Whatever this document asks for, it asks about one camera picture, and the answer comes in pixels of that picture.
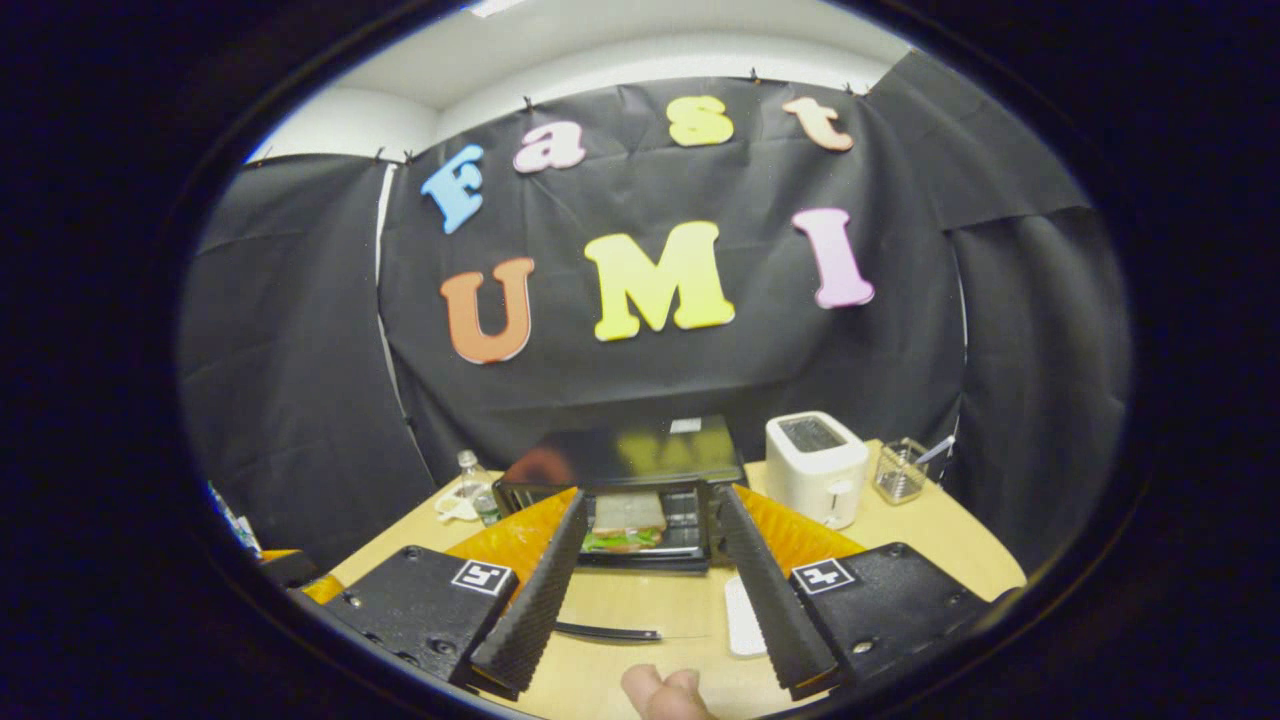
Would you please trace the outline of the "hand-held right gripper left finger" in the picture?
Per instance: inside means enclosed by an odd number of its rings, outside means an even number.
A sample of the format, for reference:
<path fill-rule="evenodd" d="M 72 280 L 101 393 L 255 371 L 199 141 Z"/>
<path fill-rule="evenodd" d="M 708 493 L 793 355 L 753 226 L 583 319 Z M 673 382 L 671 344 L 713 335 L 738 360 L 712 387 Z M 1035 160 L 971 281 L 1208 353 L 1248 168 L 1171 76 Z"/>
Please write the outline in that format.
<path fill-rule="evenodd" d="M 532 683 L 588 530 L 568 488 L 447 551 L 407 544 L 324 603 L 410 673 L 517 700 Z"/>

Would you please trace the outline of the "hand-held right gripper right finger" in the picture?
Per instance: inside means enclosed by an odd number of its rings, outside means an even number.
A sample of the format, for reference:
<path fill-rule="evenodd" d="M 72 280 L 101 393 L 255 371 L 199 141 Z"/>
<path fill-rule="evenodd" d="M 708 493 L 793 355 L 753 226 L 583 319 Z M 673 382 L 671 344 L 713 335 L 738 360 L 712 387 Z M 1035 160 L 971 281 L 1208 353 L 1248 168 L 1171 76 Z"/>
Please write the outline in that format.
<path fill-rule="evenodd" d="M 724 548 L 794 700 L 882 692 L 923 673 L 989 611 L 910 544 L 859 550 L 742 486 L 714 495 Z"/>

